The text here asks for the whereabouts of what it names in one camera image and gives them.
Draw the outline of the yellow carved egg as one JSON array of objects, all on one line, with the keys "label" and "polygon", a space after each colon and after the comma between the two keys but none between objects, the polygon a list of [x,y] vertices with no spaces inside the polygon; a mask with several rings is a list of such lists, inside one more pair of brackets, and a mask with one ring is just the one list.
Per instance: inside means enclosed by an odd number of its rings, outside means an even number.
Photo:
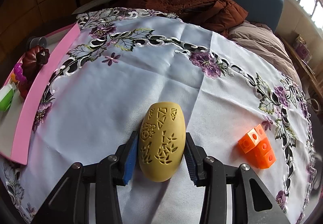
[{"label": "yellow carved egg", "polygon": [[144,176],[154,182],[169,180],[181,164],[185,142],[186,125],[180,105],[151,105],[138,137],[138,162]]}]

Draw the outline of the black grey cylinder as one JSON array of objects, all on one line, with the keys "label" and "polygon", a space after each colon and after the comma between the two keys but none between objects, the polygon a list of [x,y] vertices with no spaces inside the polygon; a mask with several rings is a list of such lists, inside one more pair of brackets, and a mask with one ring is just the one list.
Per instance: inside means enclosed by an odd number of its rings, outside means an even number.
[{"label": "black grey cylinder", "polygon": [[41,46],[46,48],[47,46],[47,39],[44,36],[41,37],[35,37],[32,36],[28,39],[27,44],[26,44],[26,49],[30,50],[35,46]]}]

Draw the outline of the orange block toy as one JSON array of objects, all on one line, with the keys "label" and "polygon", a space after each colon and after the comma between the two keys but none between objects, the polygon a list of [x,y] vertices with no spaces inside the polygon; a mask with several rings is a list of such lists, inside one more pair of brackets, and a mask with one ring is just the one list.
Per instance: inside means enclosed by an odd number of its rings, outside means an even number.
[{"label": "orange block toy", "polygon": [[239,139],[238,145],[249,162],[256,168],[268,169],[276,161],[271,142],[260,124],[253,127]]}]

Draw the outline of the white floral embroidered tablecloth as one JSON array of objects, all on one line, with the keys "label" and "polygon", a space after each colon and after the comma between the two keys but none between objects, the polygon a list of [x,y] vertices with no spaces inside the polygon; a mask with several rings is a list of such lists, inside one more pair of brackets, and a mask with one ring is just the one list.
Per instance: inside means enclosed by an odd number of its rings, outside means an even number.
[{"label": "white floral embroidered tablecloth", "polygon": [[[81,31],[52,73],[33,121],[26,165],[1,159],[1,181],[31,223],[74,162],[112,154],[149,107],[180,105],[194,142],[222,163],[250,163],[290,223],[309,214],[314,139],[302,86],[222,35],[151,9],[83,13]],[[260,124],[276,161],[256,168],[238,140]]]}]

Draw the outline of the pink shallow cardboard box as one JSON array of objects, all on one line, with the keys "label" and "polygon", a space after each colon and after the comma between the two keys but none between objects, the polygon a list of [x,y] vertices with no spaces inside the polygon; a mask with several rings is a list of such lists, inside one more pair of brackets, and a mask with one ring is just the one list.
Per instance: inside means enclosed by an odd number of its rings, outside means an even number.
[{"label": "pink shallow cardboard box", "polygon": [[65,30],[68,31],[67,34],[50,53],[48,63],[36,76],[26,99],[22,101],[19,92],[16,91],[9,110],[1,112],[1,156],[8,160],[22,165],[27,164],[33,121],[42,94],[52,73],[81,33],[77,24],[61,28],[54,33],[58,34]]}]

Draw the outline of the mauve striped pillow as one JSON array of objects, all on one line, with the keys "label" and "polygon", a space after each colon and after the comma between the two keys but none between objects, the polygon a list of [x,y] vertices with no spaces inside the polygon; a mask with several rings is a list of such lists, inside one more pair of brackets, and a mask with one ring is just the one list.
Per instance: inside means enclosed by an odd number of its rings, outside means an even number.
[{"label": "mauve striped pillow", "polygon": [[284,44],[267,25],[244,21],[228,30],[228,39],[259,55],[299,86],[302,85]]}]

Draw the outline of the rust brown quilted jacket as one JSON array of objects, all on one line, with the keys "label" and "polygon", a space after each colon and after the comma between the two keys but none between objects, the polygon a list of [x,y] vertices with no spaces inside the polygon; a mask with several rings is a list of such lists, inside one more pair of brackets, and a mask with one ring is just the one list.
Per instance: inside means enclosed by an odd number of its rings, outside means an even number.
[{"label": "rust brown quilted jacket", "polygon": [[248,11],[233,0],[124,0],[124,5],[174,13],[185,23],[225,37],[230,28],[243,23],[248,16]]}]

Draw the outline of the wooden side shelf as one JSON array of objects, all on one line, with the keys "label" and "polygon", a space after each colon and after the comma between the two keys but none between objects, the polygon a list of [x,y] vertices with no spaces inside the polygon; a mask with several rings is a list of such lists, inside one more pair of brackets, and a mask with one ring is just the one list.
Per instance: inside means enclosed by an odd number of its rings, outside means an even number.
[{"label": "wooden side shelf", "polygon": [[307,86],[309,95],[322,104],[322,90],[319,87],[315,75],[311,72],[310,67],[300,58],[295,49],[279,34],[277,37],[282,41],[287,54],[290,56],[293,65],[299,75],[299,78],[303,80],[303,86]]}]

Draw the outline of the white green small bottle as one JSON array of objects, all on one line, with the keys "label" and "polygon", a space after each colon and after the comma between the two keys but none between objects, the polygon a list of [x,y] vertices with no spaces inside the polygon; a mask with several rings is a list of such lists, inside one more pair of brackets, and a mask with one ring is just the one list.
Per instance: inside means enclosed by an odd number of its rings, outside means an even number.
[{"label": "white green small bottle", "polygon": [[7,111],[9,109],[12,99],[15,93],[15,85],[6,84],[0,90],[0,110],[1,112]]}]

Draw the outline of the dark brown mushroom figure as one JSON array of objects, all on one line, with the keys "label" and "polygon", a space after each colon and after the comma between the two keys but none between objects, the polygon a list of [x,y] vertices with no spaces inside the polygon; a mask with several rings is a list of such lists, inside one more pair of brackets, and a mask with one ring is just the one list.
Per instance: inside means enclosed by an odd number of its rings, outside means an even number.
[{"label": "dark brown mushroom figure", "polygon": [[49,50],[39,45],[25,53],[22,59],[22,71],[28,81],[36,78],[42,66],[48,63],[49,57]]}]

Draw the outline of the purple box on shelf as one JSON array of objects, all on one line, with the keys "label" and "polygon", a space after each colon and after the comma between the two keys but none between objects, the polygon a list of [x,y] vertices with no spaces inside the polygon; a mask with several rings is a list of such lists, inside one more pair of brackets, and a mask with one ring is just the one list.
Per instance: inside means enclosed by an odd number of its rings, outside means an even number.
[{"label": "purple box on shelf", "polygon": [[293,48],[303,61],[308,63],[311,60],[311,53],[308,49],[307,43],[300,35],[298,35],[294,40]]}]

